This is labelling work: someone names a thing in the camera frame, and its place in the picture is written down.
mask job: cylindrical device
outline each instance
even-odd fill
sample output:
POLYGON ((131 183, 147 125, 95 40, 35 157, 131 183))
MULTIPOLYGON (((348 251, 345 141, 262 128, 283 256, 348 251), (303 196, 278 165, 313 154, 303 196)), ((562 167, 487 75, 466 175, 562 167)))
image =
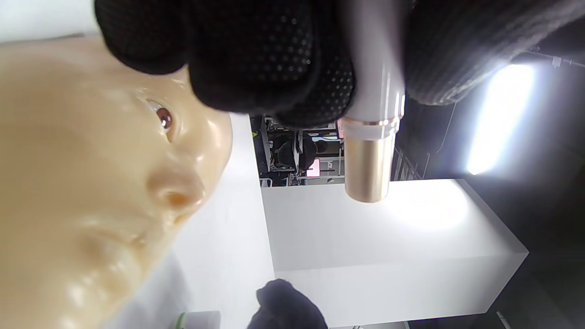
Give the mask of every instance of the cylindrical device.
POLYGON ((356 95, 343 118, 345 190, 362 202, 388 194, 394 139, 404 114, 403 31, 408 0, 340 1, 356 95))

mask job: gloved hand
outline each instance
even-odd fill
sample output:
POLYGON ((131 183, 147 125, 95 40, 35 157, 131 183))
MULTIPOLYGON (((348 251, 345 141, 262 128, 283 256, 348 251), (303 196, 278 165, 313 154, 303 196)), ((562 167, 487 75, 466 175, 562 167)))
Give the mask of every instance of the gloved hand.
POLYGON ((285 280, 274 280, 256 293, 260 309, 248 329, 328 329, 321 311, 285 280))
MULTIPOLYGON (((95 13, 127 66, 167 74, 187 65, 208 106, 309 128, 342 117, 359 88, 337 3, 95 0, 95 13)), ((405 40, 407 94, 426 105, 456 102, 583 15, 585 0, 417 0, 405 40)))

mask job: mannequin eye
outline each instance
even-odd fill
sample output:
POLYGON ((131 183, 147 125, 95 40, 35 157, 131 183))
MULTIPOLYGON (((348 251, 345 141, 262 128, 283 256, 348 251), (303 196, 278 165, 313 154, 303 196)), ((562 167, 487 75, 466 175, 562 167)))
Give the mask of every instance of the mannequin eye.
POLYGON ((164 131, 168 132, 171 130, 171 127, 173 126, 173 115, 171 112, 157 102, 148 101, 148 103, 150 104, 150 107, 152 107, 154 113, 158 116, 160 126, 163 127, 164 131))

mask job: mannequin head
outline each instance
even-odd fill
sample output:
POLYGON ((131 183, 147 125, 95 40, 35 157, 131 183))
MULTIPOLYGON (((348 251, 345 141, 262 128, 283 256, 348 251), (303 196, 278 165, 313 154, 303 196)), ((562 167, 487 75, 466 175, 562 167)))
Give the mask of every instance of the mannequin head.
POLYGON ((0 46, 1 328, 99 328, 213 192, 231 122, 186 76, 99 39, 0 46))

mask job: desk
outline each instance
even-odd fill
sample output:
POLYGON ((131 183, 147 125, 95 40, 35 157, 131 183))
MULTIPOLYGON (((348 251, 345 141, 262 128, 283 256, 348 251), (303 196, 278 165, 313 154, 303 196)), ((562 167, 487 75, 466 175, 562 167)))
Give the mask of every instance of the desk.
POLYGON ((232 126, 232 156, 213 196, 104 329, 167 329, 182 312, 211 310, 222 329, 247 327, 274 269, 249 117, 232 115, 232 126))

